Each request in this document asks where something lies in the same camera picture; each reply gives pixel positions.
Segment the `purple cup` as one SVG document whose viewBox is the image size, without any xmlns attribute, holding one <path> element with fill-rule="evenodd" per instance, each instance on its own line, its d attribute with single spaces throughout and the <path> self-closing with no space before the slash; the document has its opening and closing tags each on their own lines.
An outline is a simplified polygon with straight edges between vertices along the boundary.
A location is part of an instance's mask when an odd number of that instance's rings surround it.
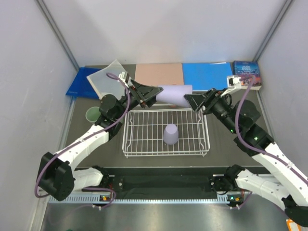
<svg viewBox="0 0 308 231">
<path fill-rule="evenodd" d="M 163 91 L 156 96 L 157 101 L 190 108 L 184 95 L 192 94 L 192 85 L 160 85 L 159 87 L 162 87 Z"/>
<path fill-rule="evenodd" d="M 163 140 L 168 145 L 173 145 L 178 142 L 179 131 L 175 124 L 168 124 L 163 133 Z"/>
</svg>

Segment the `green cup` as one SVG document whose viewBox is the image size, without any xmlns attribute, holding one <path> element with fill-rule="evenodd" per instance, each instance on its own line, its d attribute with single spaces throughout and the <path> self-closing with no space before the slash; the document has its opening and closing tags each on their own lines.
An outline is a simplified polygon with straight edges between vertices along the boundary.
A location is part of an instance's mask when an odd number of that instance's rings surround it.
<svg viewBox="0 0 308 231">
<path fill-rule="evenodd" d="M 85 118 L 91 124 L 94 124 L 101 116 L 100 108 L 97 106 L 91 107 L 86 111 Z"/>
</svg>

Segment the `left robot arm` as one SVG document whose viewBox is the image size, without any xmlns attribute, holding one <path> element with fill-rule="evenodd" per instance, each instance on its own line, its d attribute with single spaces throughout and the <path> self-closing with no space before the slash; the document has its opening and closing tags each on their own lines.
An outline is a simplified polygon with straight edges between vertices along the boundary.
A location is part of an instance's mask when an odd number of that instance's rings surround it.
<svg viewBox="0 0 308 231">
<path fill-rule="evenodd" d="M 128 83 L 120 82 L 125 94 L 117 99 L 112 94 L 101 98 L 99 119 L 90 129 L 72 144 L 52 154 L 47 152 L 41 158 L 38 176 L 34 187 L 37 198 L 41 198 L 39 189 L 57 201 L 67 198 L 73 191 L 95 187 L 104 191 L 109 186 L 109 179 L 99 167 L 77 170 L 76 167 L 95 149 L 109 142 L 120 130 L 121 120 L 125 114 L 140 105 L 151 107 L 162 87 L 139 84 L 130 79 Z"/>
</svg>

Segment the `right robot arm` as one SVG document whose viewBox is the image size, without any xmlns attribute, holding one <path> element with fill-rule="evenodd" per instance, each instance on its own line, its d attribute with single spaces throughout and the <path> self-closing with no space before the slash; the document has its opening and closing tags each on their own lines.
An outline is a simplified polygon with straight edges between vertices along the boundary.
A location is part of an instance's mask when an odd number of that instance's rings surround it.
<svg viewBox="0 0 308 231">
<path fill-rule="evenodd" d="M 249 190 L 274 203 L 296 224 L 308 225 L 308 177 L 290 161 L 286 154 L 256 121 L 260 113 L 254 103 L 243 95 L 236 105 L 227 102 L 230 94 L 211 89 L 203 94 L 186 94 L 190 107 L 204 115 L 213 114 L 232 134 L 237 147 L 265 167 L 279 184 L 251 173 L 239 165 L 229 167 L 225 173 L 225 186 L 229 190 Z"/>
</svg>

